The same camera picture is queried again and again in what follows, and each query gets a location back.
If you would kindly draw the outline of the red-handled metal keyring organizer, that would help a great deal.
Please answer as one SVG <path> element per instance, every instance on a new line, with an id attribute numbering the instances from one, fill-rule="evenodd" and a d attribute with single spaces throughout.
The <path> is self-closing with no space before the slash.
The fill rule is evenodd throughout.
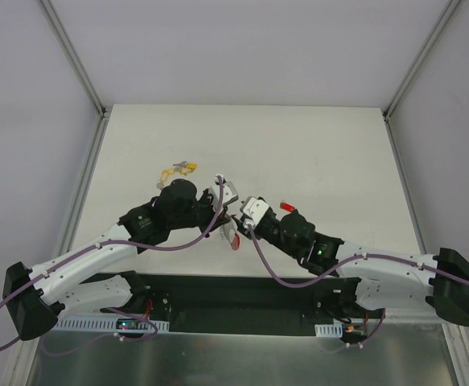
<path id="1" fill-rule="evenodd" d="M 220 235 L 226 240 L 233 251 L 237 251 L 241 246 L 241 237 L 238 234 L 237 226 L 234 222 L 229 222 L 220 226 Z"/>

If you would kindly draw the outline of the red key fob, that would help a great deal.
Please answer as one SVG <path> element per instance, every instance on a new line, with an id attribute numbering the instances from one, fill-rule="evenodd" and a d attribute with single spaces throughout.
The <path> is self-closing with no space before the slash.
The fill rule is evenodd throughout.
<path id="1" fill-rule="evenodd" d="M 284 211 L 287 211 L 289 213 L 293 212 L 296 210 L 296 207 L 288 202 L 286 202 L 285 200 L 281 201 L 280 204 L 279 204 L 279 207 L 284 210 Z"/>

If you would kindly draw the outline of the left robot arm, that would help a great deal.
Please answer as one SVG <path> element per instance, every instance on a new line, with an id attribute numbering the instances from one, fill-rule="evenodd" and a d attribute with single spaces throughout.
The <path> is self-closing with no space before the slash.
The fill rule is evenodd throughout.
<path id="1" fill-rule="evenodd" d="M 196 228 L 206 237 L 226 223 L 224 211 L 238 198 L 233 183 L 221 177 L 203 192 L 186 179 L 176 179 L 76 250 L 31 267 L 11 265 L 2 297 L 19 339 L 38 338 L 61 318 L 85 310 L 123 306 L 130 313 L 141 311 L 147 295 L 136 273 L 119 273 L 110 284 L 92 284 L 88 278 L 146 250 L 168 251 L 164 242 L 175 230 Z"/>

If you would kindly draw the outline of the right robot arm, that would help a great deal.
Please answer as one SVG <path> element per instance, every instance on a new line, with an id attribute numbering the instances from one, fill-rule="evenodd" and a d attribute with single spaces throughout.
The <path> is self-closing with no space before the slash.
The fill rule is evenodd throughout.
<path id="1" fill-rule="evenodd" d="M 298 211 L 278 219 L 267 210 L 259 220 L 242 216 L 235 224 L 254 244 L 264 240 L 295 259 L 316 281 L 355 278 L 356 288 L 339 296 L 348 317 L 391 310 L 469 327 L 469 261 L 454 249 L 412 255 L 366 248 L 316 232 Z"/>

